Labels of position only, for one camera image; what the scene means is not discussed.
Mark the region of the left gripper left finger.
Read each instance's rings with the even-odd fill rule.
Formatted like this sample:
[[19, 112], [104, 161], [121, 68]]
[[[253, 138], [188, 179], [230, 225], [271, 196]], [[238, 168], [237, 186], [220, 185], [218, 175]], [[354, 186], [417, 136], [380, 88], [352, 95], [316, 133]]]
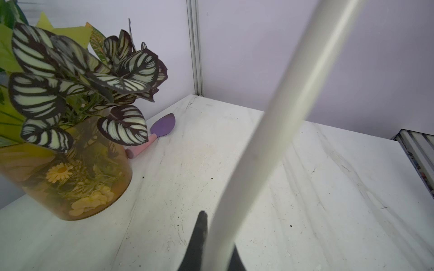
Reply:
[[208, 235], [208, 215], [201, 211], [197, 217], [191, 239], [178, 271], [200, 271], [203, 248]]

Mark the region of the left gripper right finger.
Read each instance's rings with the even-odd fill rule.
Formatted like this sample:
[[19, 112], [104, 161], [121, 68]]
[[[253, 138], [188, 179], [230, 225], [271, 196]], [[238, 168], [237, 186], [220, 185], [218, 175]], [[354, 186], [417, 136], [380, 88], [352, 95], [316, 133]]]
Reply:
[[228, 266], [228, 271], [246, 271], [236, 246], [234, 246], [232, 257]]

